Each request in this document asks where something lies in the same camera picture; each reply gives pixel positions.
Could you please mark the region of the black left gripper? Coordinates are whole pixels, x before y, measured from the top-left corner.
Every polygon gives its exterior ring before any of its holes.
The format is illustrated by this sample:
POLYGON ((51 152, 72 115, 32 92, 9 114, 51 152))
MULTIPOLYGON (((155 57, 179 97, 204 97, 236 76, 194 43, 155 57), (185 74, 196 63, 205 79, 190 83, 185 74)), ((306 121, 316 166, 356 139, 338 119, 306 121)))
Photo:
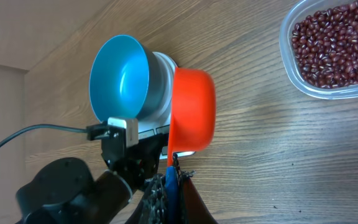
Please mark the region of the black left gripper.
POLYGON ((168 145, 168 134, 157 134, 126 147, 124 135, 101 141, 102 158, 108 168, 117 172, 132 190, 145 190, 149 179, 158 171, 160 154, 168 145))

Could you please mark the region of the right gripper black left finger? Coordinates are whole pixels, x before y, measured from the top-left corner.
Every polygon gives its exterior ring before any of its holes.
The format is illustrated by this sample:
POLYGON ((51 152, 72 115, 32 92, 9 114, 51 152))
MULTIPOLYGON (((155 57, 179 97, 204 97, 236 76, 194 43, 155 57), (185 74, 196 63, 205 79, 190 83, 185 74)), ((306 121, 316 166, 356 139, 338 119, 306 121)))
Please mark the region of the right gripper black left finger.
POLYGON ((168 223, 168 197, 165 188, 165 176, 156 174, 152 179, 145 181, 141 190, 144 194, 132 214, 132 223, 168 223))

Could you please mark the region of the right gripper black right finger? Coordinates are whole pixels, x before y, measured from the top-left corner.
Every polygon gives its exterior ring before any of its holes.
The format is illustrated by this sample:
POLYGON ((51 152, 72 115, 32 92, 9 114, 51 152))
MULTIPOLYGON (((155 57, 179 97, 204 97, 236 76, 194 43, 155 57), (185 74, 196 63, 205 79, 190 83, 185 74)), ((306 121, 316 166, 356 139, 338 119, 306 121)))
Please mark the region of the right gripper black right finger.
POLYGON ((179 176, 179 218, 182 224, 218 224, 192 182, 195 171, 181 171, 179 176))

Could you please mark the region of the red scoop with blue handle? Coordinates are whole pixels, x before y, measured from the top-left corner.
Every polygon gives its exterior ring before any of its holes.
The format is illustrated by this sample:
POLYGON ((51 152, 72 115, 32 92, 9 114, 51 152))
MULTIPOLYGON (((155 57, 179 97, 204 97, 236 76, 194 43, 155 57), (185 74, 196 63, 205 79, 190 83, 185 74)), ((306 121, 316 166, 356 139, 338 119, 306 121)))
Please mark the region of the red scoop with blue handle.
POLYGON ((189 68, 176 68, 168 137, 165 188, 168 223, 180 223, 178 152, 202 151, 211 143, 216 120, 216 95, 211 76, 189 68))

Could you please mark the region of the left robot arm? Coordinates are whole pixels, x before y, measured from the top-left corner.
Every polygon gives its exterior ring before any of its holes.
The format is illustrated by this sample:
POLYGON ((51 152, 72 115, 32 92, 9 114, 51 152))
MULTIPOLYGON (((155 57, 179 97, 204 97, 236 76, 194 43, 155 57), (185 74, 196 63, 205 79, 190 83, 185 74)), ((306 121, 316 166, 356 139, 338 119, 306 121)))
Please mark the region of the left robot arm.
POLYGON ((156 174, 168 135, 141 139, 131 147, 123 131, 100 140, 108 168, 94 179, 79 158, 47 164, 16 193, 20 223, 109 223, 156 174))

